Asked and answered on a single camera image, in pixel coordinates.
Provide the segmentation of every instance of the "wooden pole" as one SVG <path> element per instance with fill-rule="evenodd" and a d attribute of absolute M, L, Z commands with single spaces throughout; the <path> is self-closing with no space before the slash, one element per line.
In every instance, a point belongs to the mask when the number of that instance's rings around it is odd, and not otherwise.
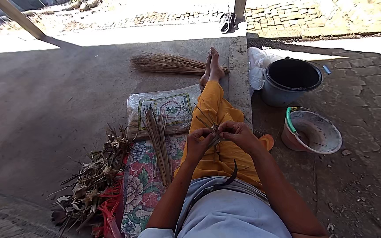
<path fill-rule="evenodd" d="M 0 9 L 7 14 L 8 17 L 16 21 L 25 30 L 32 34 L 36 39 L 42 40 L 46 35 L 39 30 L 26 16 L 15 8 L 8 0 L 0 0 Z"/>
<path fill-rule="evenodd" d="M 243 13 L 245 12 L 246 0 L 235 0 L 235 8 L 233 13 L 236 14 L 237 21 L 244 21 Z"/>

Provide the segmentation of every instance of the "printed plastic bag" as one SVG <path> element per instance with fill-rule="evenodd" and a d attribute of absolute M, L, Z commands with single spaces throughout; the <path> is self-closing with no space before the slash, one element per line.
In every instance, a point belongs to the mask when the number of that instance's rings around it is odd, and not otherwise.
<path fill-rule="evenodd" d="M 249 92 L 252 96 L 255 90 L 262 89 L 264 85 L 264 71 L 267 66 L 283 57 L 267 53 L 257 47 L 248 48 L 249 61 Z"/>
<path fill-rule="evenodd" d="M 201 94 L 199 84 L 171 91 L 132 94 L 127 99 L 127 137 L 137 141 L 149 139 L 145 111 L 167 117 L 166 134 L 189 132 L 192 112 Z"/>

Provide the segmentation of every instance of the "bare foot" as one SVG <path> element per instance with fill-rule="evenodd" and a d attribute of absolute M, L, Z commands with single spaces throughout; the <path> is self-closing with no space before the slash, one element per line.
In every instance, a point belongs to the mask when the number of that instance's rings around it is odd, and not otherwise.
<path fill-rule="evenodd" d="M 208 80 L 216 80 L 217 82 L 224 77 L 224 71 L 219 66 L 219 53 L 214 47 L 211 50 L 211 63 L 210 63 L 210 73 Z"/>
<path fill-rule="evenodd" d="M 199 80 L 199 88 L 201 89 L 201 92 L 204 90 L 205 84 L 208 82 L 209 73 L 211 71 L 210 64 L 211 64 L 211 53 L 208 54 L 207 60 L 205 61 L 205 73 Z"/>

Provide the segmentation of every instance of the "blue bucket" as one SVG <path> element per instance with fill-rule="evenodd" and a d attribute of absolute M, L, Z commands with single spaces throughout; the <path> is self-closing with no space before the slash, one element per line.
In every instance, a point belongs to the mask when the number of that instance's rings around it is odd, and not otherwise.
<path fill-rule="evenodd" d="M 315 65 L 286 57 L 272 62 L 264 71 L 262 100 L 272 107 L 286 107 L 305 92 L 316 89 L 323 81 Z"/>

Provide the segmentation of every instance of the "floral mat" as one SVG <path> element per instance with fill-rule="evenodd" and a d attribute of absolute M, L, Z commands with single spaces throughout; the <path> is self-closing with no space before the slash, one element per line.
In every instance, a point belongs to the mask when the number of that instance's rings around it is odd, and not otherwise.
<path fill-rule="evenodd" d="M 166 138 L 168 158 L 173 172 L 179 167 L 188 134 Z M 145 229 L 161 196 L 166 191 L 160 172 L 154 176 L 156 155 L 151 140 L 132 145 L 124 172 L 124 213 L 120 231 L 126 238 L 137 237 Z"/>

